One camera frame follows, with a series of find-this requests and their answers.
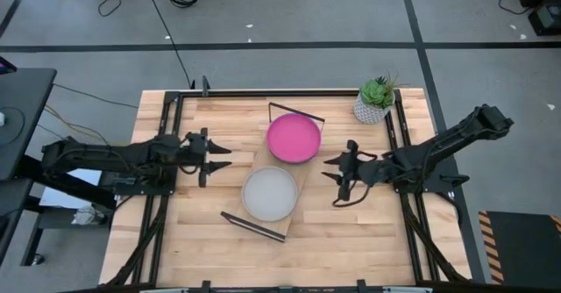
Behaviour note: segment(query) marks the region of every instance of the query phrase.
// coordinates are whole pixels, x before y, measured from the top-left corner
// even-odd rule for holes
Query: succulent
[[[386,109],[394,101],[396,87],[395,79],[392,80],[388,73],[387,76],[380,76],[365,82],[364,86],[360,88],[360,97],[365,104]]]

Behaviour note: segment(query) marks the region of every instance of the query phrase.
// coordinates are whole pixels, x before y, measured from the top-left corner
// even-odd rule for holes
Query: computer monitor
[[[9,61],[0,56],[0,75],[15,73],[18,69]]]

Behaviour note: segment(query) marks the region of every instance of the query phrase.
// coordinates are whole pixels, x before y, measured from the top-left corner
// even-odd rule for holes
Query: wooden tabletop
[[[165,91],[144,91],[132,142],[156,135]],[[402,89],[403,106],[413,144],[434,136],[422,89]],[[158,287],[351,286],[358,279],[367,285],[413,284],[407,238],[398,195],[386,184],[376,185],[368,198],[350,208],[331,202],[337,185],[321,174],[336,172],[323,161],[340,155],[346,141],[373,154],[390,150],[385,123],[363,125],[352,113],[355,97],[237,97],[189,98],[183,105],[180,135],[209,128],[210,138],[232,154],[210,155],[213,161],[233,161],[197,187],[197,175],[181,172],[170,198]],[[325,118],[322,147],[312,160],[308,178],[296,205],[285,243],[268,239],[228,223],[221,211],[234,211],[268,127],[267,104],[276,102]],[[394,125],[399,127],[393,111]],[[401,136],[398,142],[402,145]],[[357,184],[352,197],[362,196]],[[425,194],[432,238],[463,276],[470,277],[455,211],[439,197]],[[123,266],[138,243],[145,197],[134,197],[116,213],[100,282],[107,282]],[[423,274],[429,277],[423,246]],[[147,279],[152,249],[145,256]]]

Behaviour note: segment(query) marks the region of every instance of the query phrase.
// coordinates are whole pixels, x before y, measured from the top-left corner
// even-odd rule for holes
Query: pink bowl
[[[266,144],[281,161],[300,163],[314,157],[322,144],[322,134],[310,118],[289,113],[276,118],[269,126]]]

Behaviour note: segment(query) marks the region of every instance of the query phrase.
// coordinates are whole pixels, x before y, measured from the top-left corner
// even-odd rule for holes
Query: yellow and black striped tape
[[[499,261],[497,244],[494,241],[491,219],[489,219],[486,211],[479,212],[479,224],[481,226],[481,233],[483,234],[489,269],[491,270],[491,281],[493,284],[502,284],[505,279],[501,271],[501,262]]]
[[[558,232],[561,232],[561,218],[551,216],[551,219],[555,222],[555,227],[557,228]]]

